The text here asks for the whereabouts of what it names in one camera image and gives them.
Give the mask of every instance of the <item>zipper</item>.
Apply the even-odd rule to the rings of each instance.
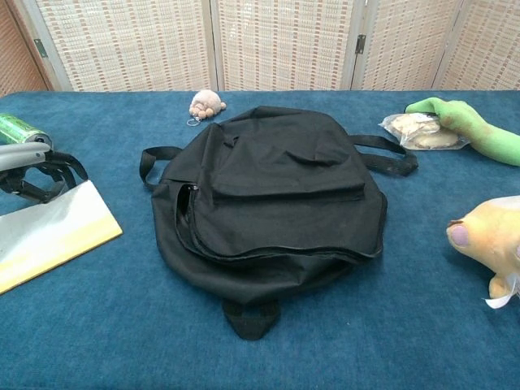
[[[224,255],[222,253],[217,253],[212,250],[208,245],[204,243],[204,240],[201,238],[200,234],[196,229],[195,223],[195,211],[193,209],[193,204],[195,201],[195,196],[197,195],[197,191],[199,190],[198,186],[195,184],[189,185],[189,198],[188,198],[188,226],[189,233],[192,237],[192,242],[195,245],[197,251],[199,251],[202,255],[211,258],[216,262],[220,262],[222,264],[230,264],[230,263],[238,263],[245,262],[248,260],[257,260],[259,258],[269,258],[276,254],[304,254],[304,255],[340,255],[340,256],[348,256],[349,259],[356,259],[359,262],[367,262],[372,258],[377,257],[381,250],[378,248],[378,251],[373,254],[364,254],[354,252],[352,250],[336,248],[336,247],[322,247],[319,249],[316,248],[289,248],[284,246],[268,246],[261,249],[251,249],[246,252],[234,254],[234,255]]]

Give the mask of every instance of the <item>white paper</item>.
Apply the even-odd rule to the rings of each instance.
[[[120,235],[90,180],[49,203],[0,216],[0,293]]]

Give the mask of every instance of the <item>plush toy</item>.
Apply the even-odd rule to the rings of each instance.
[[[189,114],[194,118],[206,119],[225,109],[226,103],[220,101],[217,93],[210,89],[203,89],[193,97],[192,104],[189,106]]]
[[[436,114],[444,128],[465,137],[481,154],[520,167],[520,136],[487,123],[467,103],[429,97],[405,109],[407,114],[415,112]]]
[[[481,203],[446,230],[449,243],[496,275],[489,283],[487,303],[498,308],[520,293],[520,196]]]

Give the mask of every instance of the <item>green plush hand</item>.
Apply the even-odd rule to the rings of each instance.
[[[489,124],[466,102],[429,97],[410,104],[405,112],[435,114],[441,126],[465,137],[481,154],[520,167],[520,136]]]

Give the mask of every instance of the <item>green can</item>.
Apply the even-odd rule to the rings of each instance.
[[[0,114],[0,141],[7,144],[44,142],[52,148],[52,140],[45,132],[11,114]]]

